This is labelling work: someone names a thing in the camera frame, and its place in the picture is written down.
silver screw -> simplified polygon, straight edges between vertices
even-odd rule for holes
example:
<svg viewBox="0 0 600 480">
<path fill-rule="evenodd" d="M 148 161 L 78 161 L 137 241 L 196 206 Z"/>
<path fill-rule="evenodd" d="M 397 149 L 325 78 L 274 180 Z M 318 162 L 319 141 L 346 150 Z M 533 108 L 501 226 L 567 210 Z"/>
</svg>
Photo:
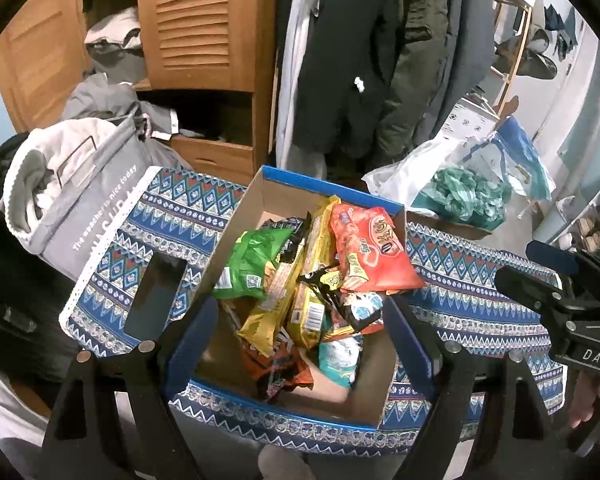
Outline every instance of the silver screw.
<svg viewBox="0 0 600 480">
<path fill-rule="evenodd" d="M 91 359 L 91 352 L 89 352 L 88 350 L 83 350 L 75 357 L 75 360 L 79 363 L 85 363 L 89 359 Z"/>
<path fill-rule="evenodd" d="M 155 343 L 151 340 L 142 341 L 138 345 L 138 350 L 141 351 L 143 354 L 148 354 L 154 348 L 155 348 Z"/>
<path fill-rule="evenodd" d="M 511 359 L 515 363 L 522 362 L 522 352 L 520 350 L 511 350 L 509 352 L 509 359 Z"/>
<path fill-rule="evenodd" d="M 445 349 L 447 352 L 457 354 L 462 350 L 462 345 L 458 341 L 445 341 Z"/>
</svg>

wooden wardrobe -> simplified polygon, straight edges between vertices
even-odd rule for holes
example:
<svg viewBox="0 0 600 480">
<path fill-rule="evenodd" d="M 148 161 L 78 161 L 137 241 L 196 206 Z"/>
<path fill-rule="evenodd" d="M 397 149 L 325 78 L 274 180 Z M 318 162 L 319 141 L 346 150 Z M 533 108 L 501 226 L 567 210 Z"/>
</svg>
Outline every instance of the wooden wardrobe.
<svg viewBox="0 0 600 480">
<path fill-rule="evenodd" d="M 275 0 L 138 0 L 142 98 L 199 116 L 227 142 L 174 137 L 197 171 L 248 184 L 269 152 Z M 90 66 L 82 0 L 29 0 L 0 36 L 0 92 L 17 130 L 57 121 Z"/>
</svg>

louvered door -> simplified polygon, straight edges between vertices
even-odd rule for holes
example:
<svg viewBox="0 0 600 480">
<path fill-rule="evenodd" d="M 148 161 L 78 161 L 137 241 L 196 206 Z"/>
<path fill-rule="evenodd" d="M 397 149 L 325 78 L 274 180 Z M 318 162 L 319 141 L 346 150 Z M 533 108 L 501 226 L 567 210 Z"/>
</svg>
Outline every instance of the louvered door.
<svg viewBox="0 0 600 480">
<path fill-rule="evenodd" d="M 89 63 L 81 0 L 27 0 L 0 35 L 0 93 L 16 131 L 50 126 Z"/>
<path fill-rule="evenodd" d="M 254 90 L 257 0 L 138 0 L 151 87 Z"/>
</svg>

human hand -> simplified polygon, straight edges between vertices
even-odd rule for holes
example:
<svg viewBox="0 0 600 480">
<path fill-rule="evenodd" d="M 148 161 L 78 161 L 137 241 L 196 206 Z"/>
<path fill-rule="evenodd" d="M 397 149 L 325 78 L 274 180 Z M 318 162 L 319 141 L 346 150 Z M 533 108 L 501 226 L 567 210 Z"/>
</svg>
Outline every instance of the human hand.
<svg viewBox="0 0 600 480">
<path fill-rule="evenodd" d="M 600 398 L 600 380 L 580 372 L 569 407 L 569 424 L 572 428 L 577 428 L 581 422 L 587 422 L 593 416 L 593 403 L 597 397 Z"/>
</svg>

black phone screen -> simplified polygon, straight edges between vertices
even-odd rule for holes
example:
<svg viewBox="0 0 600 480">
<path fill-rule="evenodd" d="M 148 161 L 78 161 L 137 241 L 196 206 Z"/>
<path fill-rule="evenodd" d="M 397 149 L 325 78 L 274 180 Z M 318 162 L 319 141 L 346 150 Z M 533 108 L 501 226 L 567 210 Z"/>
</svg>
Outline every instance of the black phone screen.
<svg viewBox="0 0 600 480">
<path fill-rule="evenodd" d="M 125 334 L 140 341 L 160 337 L 186 268 L 186 260 L 154 253 L 126 317 Z"/>
</svg>

